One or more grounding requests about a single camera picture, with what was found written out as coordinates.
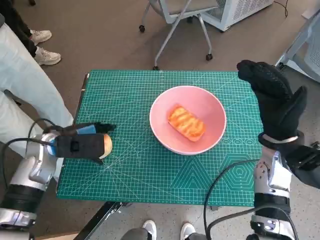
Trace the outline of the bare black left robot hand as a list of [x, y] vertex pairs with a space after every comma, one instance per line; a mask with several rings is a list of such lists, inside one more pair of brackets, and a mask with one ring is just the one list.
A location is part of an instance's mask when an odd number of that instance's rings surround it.
[[116, 129], [115, 124], [91, 122], [91, 123], [79, 123], [64, 127], [62, 134], [67, 136], [72, 135], [90, 135], [90, 134], [107, 134]]

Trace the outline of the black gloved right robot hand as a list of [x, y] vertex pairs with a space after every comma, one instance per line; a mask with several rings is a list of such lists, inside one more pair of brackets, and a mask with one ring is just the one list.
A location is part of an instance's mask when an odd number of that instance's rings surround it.
[[307, 105], [307, 88], [292, 92], [287, 78], [266, 62], [242, 60], [236, 68], [238, 77], [250, 84], [257, 98], [263, 133], [277, 141], [296, 137]]

